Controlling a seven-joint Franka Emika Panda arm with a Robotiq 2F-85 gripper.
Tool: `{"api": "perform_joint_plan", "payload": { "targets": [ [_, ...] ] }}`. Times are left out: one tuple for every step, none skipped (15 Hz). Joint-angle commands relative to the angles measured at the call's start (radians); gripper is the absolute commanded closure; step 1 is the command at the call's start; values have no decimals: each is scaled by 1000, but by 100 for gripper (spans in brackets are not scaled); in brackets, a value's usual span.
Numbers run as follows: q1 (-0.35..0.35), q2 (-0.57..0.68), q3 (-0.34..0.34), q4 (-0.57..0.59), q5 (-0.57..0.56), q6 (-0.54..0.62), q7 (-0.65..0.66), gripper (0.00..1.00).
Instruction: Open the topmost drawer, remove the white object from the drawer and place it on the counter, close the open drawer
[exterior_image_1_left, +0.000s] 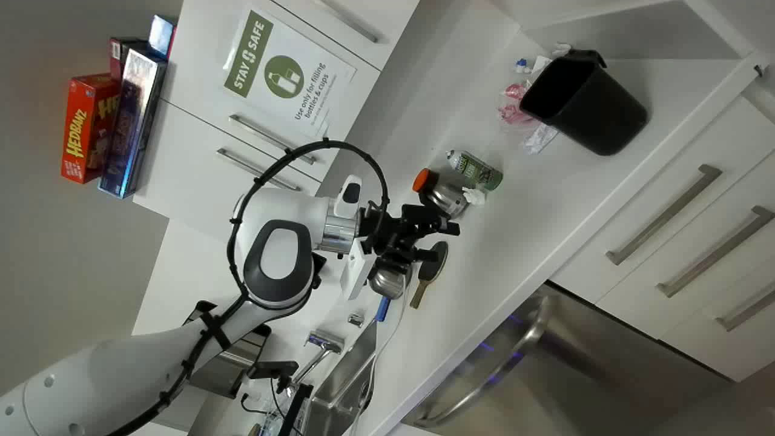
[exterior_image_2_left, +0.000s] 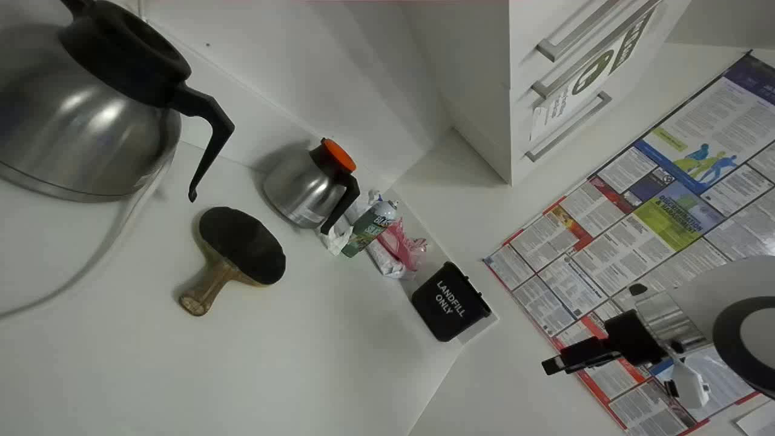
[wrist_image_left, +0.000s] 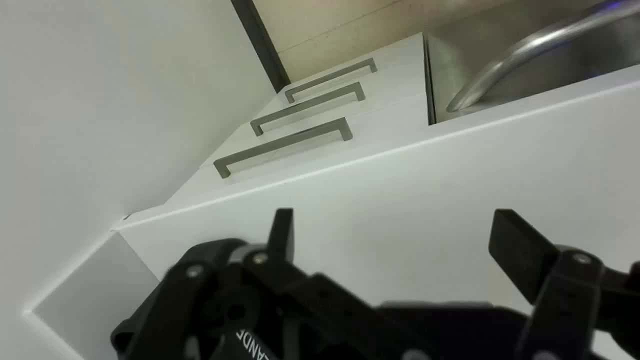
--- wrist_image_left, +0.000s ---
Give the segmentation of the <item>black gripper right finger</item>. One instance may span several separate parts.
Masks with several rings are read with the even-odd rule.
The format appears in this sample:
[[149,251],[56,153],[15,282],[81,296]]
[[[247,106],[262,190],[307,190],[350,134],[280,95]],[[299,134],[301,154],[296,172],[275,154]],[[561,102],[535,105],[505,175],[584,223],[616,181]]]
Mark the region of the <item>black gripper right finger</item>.
[[640,358],[635,262],[625,272],[607,269],[585,251],[552,244],[510,208],[493,212],[487,253],[531,307],[516,343],[517,360],[596,360],[596,332]]

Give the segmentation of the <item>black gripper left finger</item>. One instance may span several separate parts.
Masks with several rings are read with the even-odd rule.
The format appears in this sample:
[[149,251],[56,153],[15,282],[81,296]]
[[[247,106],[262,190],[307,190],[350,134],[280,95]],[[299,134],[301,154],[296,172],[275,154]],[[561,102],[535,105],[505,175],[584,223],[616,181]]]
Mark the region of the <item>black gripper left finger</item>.
[[373,311],[291,259],[289,208],[262,244],[188,249],[111,330],[117,360],[373,360]]

